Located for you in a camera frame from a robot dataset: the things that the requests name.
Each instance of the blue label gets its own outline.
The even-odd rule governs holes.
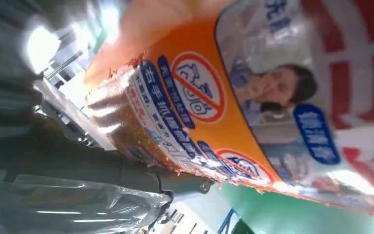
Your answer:
[[[217,155],[213,152],[213,150],[210,148],[210,146],[204,142],[199,140],[197,142],[200,149],[207,155],[208,159],[220,163],[222,166],[217,167],[216,169],[227,175],[228,178],[231,178],[232,172],[228,170],[228,168],[225,166],[225,162],[223,162]]]
[[[222,165],[221,167],[218,167],[217,169],[225,173],[229,178],[231,178],[231,175],[236,175],[236,176],[241,176],[241,177],[252,179],[251,175],[245,172],[242,172],[241,170],[235,168],[234,166],[229,165],[228,163],[219,159],[219,157],[217,157],[217,155],[212,151],[212,149],[206,142],[199,140],[197,144],[199,145],[200,149],[207,155],[207,157],[210,160],[219,162]]]
[[[186,106],[184,105],[183,101],[181,100],[180,94],[177,90],[177,87],[174,83],[174,78],[171,75],[171,70],[167,62],[167,58],[165,56],[160,56],[158,58],[158,67],[160,68],[161,76],[164,79],[164,84],[166,85],[166,89],[170,94],[170,98],[174,103],[175,109],[178,112],[178,115],[181,118],[181,121],[184,125],[190,129],[194,129],[195,125],[193,120],[191,119]]]
[[[323,164],[338,164],[340,156],[322,111],[314,105],[301,104],[295,108],[293,116],[310,155]]]
[[[196,155],[201,156],[202,154],[197,146],[190,139],[188,134],[183,131],[183,126],[181,125],[171,107],[170,101],[167,98],[166,93],[164,92],[154,64],[152,64],[152,62],[148,60],[143,61],[141,65],[141,72],[143,73],[143,78],[147,85],[147,90],[151,96],[152,102],[160,113],[164,124],[167,126],[170,133],[174,136],[177,143],[187,152],[187,154],[191,158],[194,158]],[[159,120],[157,116],[153,116],[153,119],[155,121]],[[162,125],[160,126],[158,124],[158,127],[161,130],[164,130],[164,127]]]

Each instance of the clear plastic wrap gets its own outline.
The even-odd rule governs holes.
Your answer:
[[[169,201],[111,184],[19,175],[0,182],[0,234],[113,234],[149,225]]]

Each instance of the product label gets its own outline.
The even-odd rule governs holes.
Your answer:
[[[177,2],[193,21],[174,14],[160,37],[144,22],[149,37],[123,33],[101,48],[126,51],[117,64],[88,70],[93,84],[132,66],[124,101],[101,93],[128,100],[127,130],[148,135],[135,147],[151,139],[188,172],[374,212],[374,2]]]

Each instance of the gray cloth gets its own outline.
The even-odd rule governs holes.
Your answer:
[[[26,133],[34,123],[33,107],[41,103],[34,74],[22,58],[28,20],[40,11],[24,1],[0,0],[0,137]]]

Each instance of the blue sign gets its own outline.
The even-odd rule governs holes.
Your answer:
[[[167,58],[165,56],[160,56],[158,58],[158,67],[160,68],[161,76],[164,79],[164,84],[166,85],[166,89],[168,93],[170,94],[170,98],[174,103],[174,106],[176,108],[176,111],[178,112],[178,115],[181,117],[181,121],[184,123],[184,125],[190,129],[194,129],[195,125],[193,120],[190,117],[190,114],[188,114],[188,111],[181,100],[180,93],[177,90],[177,87],[174,83],[174,78],[171,75],[170,67],[168,66]]]
[[[147,90],[151,96],[152,102],[157,108],[161,118],[163,119],[164,124],[167,126],[170,133],[174,136],[177,143],[187,152],[187,154],[194,158],[196,155],[202,156],[200,150],[190,139],[188,134],[184,132],[183,126],[178,120],[175,112],[173,111],[170,101],[167,98],[164,88],[161,84],[160,78],[158,76],[157,70],[152,62],[146,60],[141,64],[141,72],[143,74],[144,81],[147,86]],[[153,116],[156,121],[156,125],[163,131],[164,127],[159,122],[157,116]]]
[[[295,108],[293,116],[310,155],[323,164],[338,164],[340,156],[323,112],[312,104],[301,104]]]

